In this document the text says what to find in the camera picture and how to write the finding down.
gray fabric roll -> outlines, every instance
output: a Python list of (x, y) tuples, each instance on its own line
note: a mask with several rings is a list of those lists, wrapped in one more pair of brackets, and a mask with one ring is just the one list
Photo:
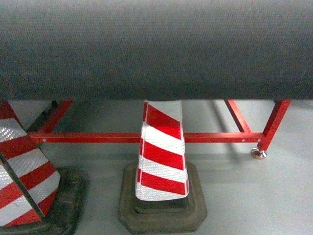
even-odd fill
[(0, 99), (313, 98), (312, 0), (0, 0)]

red and white striped cone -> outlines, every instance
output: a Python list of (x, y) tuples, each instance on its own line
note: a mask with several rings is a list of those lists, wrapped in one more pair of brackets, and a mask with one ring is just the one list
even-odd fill
[(136, 197), (165, 201), (188, 195), (181, 100), (144, 106)]
[(21, 225), (40, 220), (40, 217), (1, 163), (0, 199), (0, 226)]
[(0, 105), (0, 153), (0, 226), (41, 220), (54, 201), (60, 174), (23, 130), (8, 102)]
[(168, 234), (194, 232), (206, 216), (197, 168), (185, 157), (181, 101), (146, 101), (139, 163), (124, 169), (119, 220), (132, 234)]

concrete floor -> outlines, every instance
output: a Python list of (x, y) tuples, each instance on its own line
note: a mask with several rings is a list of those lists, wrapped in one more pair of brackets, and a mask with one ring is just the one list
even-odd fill
[[(262, 131), (272, 101), (238, 101), (253, 131)], [(143, 101), (75, 102), (58, 131), (140, 132)], [(184, 101), (185, 132), (237, 128), (223, 101)], [(313, 234), (313, 103), (293, 101), (266, 160), (256, 144), (186, 144), (199, 171), (208, 216), (195, 235)], [(76, 235), (128, 235), (118, 221), (123, 168), (139, 144), (43, 144), (55, 166), (81, 169), (89, 180)]]

red metal frame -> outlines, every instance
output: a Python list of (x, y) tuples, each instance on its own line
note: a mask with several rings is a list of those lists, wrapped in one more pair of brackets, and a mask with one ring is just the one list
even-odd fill
[[(291, 100), (277, 101), (263, 132), (252, 132), (234, 100), (225, 100), (240, 132), (235, 133), (185, 133), (186, 143), (258, 143), (260, 150), (267, 150)], [(70, 107), (72, 101), (62, 102), (38, 132), (29, 132), (37, 143), (139, 143), (140, 133), (86, 133), (51, 132)]]

cone base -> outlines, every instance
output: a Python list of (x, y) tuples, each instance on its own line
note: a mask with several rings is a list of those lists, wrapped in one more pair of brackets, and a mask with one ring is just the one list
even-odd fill
[(134, 209), (140, 214), (185, 212), (190, 209), (189, 197), (167, 201), (142, 201), (135, 197)]
[(1, 226), (0, 235), (72, 235), (82, 206), (83, 178), (75, 170), (58, 169), (61, 175), (54, 202), (41, 221), (19, 226)]
[(200, 186), (197, 168), (187, 163), (190, 190), (186, 198), (187, 206), (162, 208), (162, 210), (145, 208), (147, 213), (136, 211), (135, 177), (138, 162), (124, 169), (122, 190), (119, 202), (118, 218), (132, 234), (186, 233), (196, 231), (207, 216), (207, 209)]

